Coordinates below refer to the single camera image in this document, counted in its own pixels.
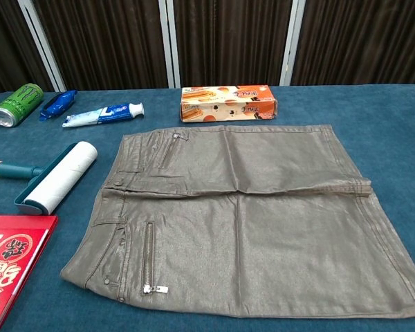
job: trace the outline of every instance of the zipper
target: zipper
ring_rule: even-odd
[[[153,286],[154,223],[146,224],[145,247],[143,249],[143,294],[167,293],[166,286]]]
[[[187,140],[187,138],[184,137],[183,135],[181,135],[180,133],[172,134],[172,140],[171,140],[170,144],[167,146],[165,156],[163,157],[163,160],[160,164],[161,169],[166,169],[169,166],[169,162],[170,162],[172,153],[174,152],[176,143],[179,139]]]

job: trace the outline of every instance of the green can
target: green can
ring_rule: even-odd
[[[0,125],[16,126],[43,100],[43,90],[36,84],[27,83],[0,103]]]

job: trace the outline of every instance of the teal fabric surface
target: teal fabric surface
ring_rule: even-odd
[[[330,124],[363,176],[372,180],[384,211],[415,263],[415,85],[273,87],[275,120],[225,125]],[[1,93],[0,101],[10,93]],[[237,319],[134,308],[59,278],[80,244],[95,195],[109,173],[122,135],[183,124],[180,90],[81,91],[60,118],[39,122],[41,106],[18,127],[0,127],[0,160],[43,166],[69,144],[85,140],[98,158],[55,213],[59,224],[2,331],[415,331],[407,320]],[[48,102],[53,93],[45,95]],[[123,102],[142,102],[144,118],[63,129],[66,115]],[[14,198],[25,181],[0,178],[0,214],[18,214]]]

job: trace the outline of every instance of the red book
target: red book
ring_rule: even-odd
[[[57,220],[56,216],[0,216],[0,327]]]

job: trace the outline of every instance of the snack box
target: snack box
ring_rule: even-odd
[[[267,85],[183,88],[183,122],[269,120],[277,115],[277,100]]]

